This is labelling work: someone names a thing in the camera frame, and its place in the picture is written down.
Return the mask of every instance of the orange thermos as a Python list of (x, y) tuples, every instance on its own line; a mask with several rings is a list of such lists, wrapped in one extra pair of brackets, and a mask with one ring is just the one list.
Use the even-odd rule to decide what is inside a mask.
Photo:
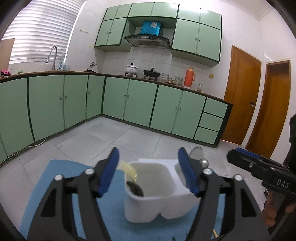
[(190, 89), (192, 82), (195, 81), (195, 74), (192, 69), (192, 67), (189, 67), (189, 69), (186, 71), (185, 75), (185, 81), (184, 81), (184, 87)]

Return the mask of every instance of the human hand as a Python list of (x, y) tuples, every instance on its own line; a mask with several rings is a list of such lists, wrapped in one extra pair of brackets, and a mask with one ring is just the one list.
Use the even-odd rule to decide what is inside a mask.
[[(267, 196), (267, 199), (264, 203), (264, 209), (262, 211), (263, 220), (267, 227), (272, 227), (275, 224), (275, 217), (277, 216), (277, 211), (272, 205), (273, 200), (273, 192), (271, 191)], [(286, 206), (285, 212), (292, 213), (295, 207), (296, 203), (291, 203)]]

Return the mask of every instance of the silver bolt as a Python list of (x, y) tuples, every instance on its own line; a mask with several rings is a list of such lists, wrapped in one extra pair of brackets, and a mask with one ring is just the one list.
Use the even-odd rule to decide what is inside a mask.
[(203, 167), (204, 169), (209, 167), (209, 162), (208, 162), (207, 159), (205, 159), (205, 158), (201, 158), (201, 159), (199, 160), (199, 162), (200, 162), (200, 164), (202, 165), (202, 167)]
[(213, 173), (213, 171), (209, 168), (204, 169), (202, 172), (206, 175), (211, 175)]
[(54, 177), (54, 179), (55, 179), (56, 181), (60, 181), (60, 180), (63, 179), (63, 175), (62, 175), (62, 174), (58, 174), (58, 175), (56, 175), (56, 176)]
[(91, 174), (94, 173), (94, 169), (92, 169), (92, 168), (88, 168), (88, 169), (86, 169), (84, 172), (85, 172), (85, 174), (87, 174), (87, 175), (91, 175)]
[(233, 177), (237, 181), (242, 181), (242, 176), (241, 175), (234, 175)]

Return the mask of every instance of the window blinds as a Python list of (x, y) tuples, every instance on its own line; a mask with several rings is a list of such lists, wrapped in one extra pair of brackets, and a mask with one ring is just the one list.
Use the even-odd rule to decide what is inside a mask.
[(15, 38), (9, 64), (45, 61), (54, 45), (57, 60), (63, 61), (83, 3), (84, 0), (32, 0), (18, 13), (2, 38)]

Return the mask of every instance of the wooden countertop edge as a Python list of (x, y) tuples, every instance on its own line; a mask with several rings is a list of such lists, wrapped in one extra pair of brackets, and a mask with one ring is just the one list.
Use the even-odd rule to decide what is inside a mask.
[(202, 96), (205, 96), (205, 97), (212, 98), (214, 100), (223, 102), (223, 103), (228, 104), (228, 105), (232, 105), (231, 103), (229, 103), (229, 102), (227, 102), (225, 100), (222, 100), (220, 98), (217, 98), (215, 96), (212, 96), (212, 95), (209, 95), (209, 94), (205, 94), (205, 93), (201, 93), (201, 92), (197, 92), (195, 90), (187, 89), (187, 88), (184, 88), (182, 86), (171, 85), (171, 84), (168, 84), (168, 83), (156, 82), (156, 81), (153, 81), (153, 80), (147, 80), (147, 79), (137, 78), (137, 77), (130, 77), (130, 76), (124, 76), (124, 75), (113, 75), (113, 74), (101, 74), (101, 73), (92, 73), (92, 72), (46, 71), (46, 72), (32, 72), (32, 73), (24, 73), (24, 74), (15, 74), (15, 75), (11, 75), (9, 77), (0, 78), (0, 84), (1, 83), (4, 83), (4, 82), (8, 82), (10, 80), (16, 80), (16, 79), (21, 79), (21, 78), (28, 78), (28, 77), (35, 77), (35, 76), (45, 76), (45, 75), (64, 75), (64, 74), (97, 75), (97, 76), (107, 76), (107, 77), (117, 77), (117, 78), (123, 78), (123, 79), (139, 80), (139, 81), (144, 81), (144, 82), (149, 82), (149, 83), (154, 83), (154, 84), (169, 86), (169, 87), (180, 89), (180, 90), (185, 90), (185, 91), (188, 91), (188, 92), (192, 92), (192, 93), (195, 93), (195, 94), (199, 94), (199, 95), (202, 95)]

